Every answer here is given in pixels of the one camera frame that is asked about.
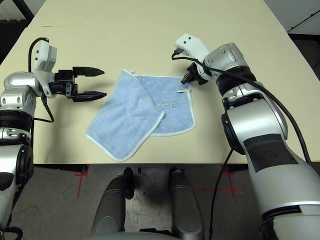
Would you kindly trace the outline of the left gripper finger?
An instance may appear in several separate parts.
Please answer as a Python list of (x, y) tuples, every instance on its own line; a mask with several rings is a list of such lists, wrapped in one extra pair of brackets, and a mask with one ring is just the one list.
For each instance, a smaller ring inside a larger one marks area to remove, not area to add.
[(91, 102), (91, 101), (99, 100), (106, 96), (107, 96), (107, 93), (99, 92), (99, 91), (84, 91), (82, 93), (73, 91), (71, 98), (75, 103), (79, 103), (79, 102)]
[(105, 72), (101, 69), (95, 67), (84, 67), (84, 66), (74, 66), (72, 68), (73, 76), (77, 78), (78, 76), (85, 77), (96, 77), (103, 75)]

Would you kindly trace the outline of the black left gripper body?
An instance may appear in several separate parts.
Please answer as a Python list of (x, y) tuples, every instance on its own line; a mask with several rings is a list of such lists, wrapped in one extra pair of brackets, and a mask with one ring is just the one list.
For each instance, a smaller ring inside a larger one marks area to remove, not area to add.
[(78, 92), (73, 70), (59, 70), (54, 74), (53, 82), (49, 83), (49, 89), (54, 95), (63, 95), (67, 99), (73, 99)]

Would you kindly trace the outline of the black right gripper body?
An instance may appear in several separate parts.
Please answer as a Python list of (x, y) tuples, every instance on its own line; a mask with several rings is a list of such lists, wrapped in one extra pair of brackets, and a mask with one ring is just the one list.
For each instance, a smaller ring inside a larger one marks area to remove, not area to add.
[(207, 80), (203, 79), (201, 75), (198, 73), (197, 65), (193, 62), (187, 69), (187, 73), (192, 73), (193, 78), (190, 79), (190, 82), (197, 82), (199, 85), (204, 85), (207, 83)]

